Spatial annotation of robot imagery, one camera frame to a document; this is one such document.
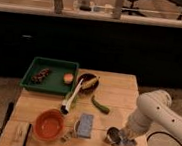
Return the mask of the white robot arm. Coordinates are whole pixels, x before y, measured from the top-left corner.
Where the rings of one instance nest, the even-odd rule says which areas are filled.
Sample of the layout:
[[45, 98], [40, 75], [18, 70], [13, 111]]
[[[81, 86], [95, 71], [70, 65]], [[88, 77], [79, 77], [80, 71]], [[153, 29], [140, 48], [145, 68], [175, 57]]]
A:
[[182, 117], [171, 110], [172, 98], [165, 90], [140, 94], [136, 109], [129, 115], [122, 131], [126, 139], [134, 140], [149, 131], [157, 122], [182, 143]]

